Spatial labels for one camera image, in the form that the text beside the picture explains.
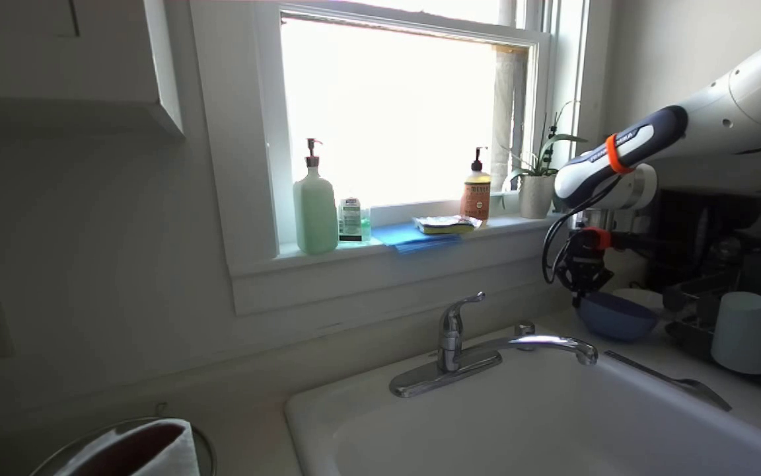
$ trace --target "mug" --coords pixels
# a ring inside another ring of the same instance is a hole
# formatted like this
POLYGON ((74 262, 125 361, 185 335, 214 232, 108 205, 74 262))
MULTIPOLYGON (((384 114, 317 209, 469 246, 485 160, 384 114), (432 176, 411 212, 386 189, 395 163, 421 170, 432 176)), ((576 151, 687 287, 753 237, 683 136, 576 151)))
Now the mug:
POLYGON ((736 373, 761 376, 761 295, 730 290, 720 300, 713 360, 736 373))

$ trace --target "kitchen sink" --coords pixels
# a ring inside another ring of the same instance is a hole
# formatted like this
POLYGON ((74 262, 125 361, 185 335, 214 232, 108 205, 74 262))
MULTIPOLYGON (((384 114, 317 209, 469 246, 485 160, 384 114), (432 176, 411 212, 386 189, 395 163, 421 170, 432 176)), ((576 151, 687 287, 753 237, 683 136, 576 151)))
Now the kitchen sink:
POLYGON ((429 357, 292 397, 308 476, 753 476, 761 429, 600 351, 502 348, 502 361, 419 397, 388 390, 429 357))

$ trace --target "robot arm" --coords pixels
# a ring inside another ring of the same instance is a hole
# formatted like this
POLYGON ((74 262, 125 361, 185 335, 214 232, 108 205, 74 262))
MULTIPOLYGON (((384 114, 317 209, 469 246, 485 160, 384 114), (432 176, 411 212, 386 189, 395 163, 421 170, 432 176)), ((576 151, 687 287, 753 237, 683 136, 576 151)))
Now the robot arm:
POLYGON ((662 107, 572 159, 555 180, 557 209, 585 209, 618 175, 651 159, 756 151, 761 151, 761 49, 696 98, 662 107))

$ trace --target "cabinet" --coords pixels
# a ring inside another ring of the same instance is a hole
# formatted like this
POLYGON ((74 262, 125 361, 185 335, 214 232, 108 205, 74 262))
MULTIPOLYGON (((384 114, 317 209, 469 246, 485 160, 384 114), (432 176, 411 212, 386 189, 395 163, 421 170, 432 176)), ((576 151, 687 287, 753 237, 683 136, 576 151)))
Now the cabinet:
POLYGON ((0 0, 4 130, 183 135, 164 0, 0 0))

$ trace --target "soap dispenser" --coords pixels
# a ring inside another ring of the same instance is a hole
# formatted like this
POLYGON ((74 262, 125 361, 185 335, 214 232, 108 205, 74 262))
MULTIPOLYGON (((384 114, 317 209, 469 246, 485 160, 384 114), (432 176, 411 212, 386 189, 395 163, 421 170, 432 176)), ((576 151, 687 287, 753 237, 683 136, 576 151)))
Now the soap dispenser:
POLYGON ((477 220, 490 217, 490 192, 493 192, 493 180, 485 171, 481 151, 485 147, 477 147, 477 159, 471 160, 471 175, 466 180, 466 192, 460 203, 460 215, 477 220))
POLYGON ((296 232, 304 254, 325 254, 337 248, 337 203, 333 185, 320 175, 320 139, 308 139, 308 176, 296 181, 296 232))

